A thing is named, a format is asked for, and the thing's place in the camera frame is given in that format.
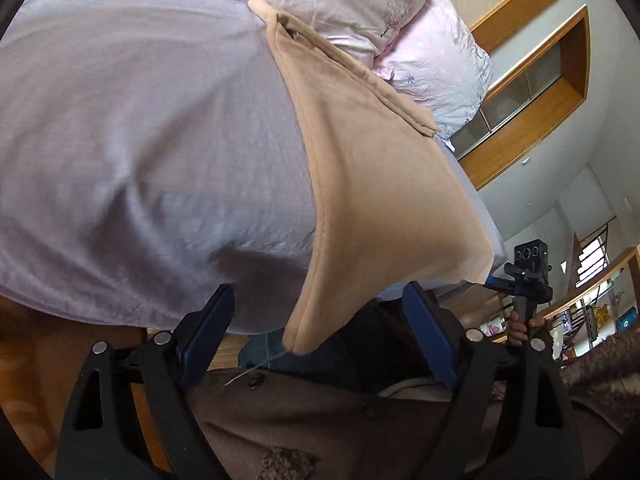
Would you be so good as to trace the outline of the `person right hand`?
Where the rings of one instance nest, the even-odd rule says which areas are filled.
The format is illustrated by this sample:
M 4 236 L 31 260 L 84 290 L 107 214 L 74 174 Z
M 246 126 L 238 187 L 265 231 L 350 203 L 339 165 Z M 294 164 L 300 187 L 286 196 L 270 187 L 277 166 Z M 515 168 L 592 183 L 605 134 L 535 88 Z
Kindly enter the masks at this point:
M 506 339 L 512 346 L 519 347 L 525 344 L 529 340 L 529 336 L 536 334 L 541 327 L 544 327 L 544 318 L 541 315 L 537 315 L 524 323 L 518 316 L 518 312 L 512 310 L 506 326 Z

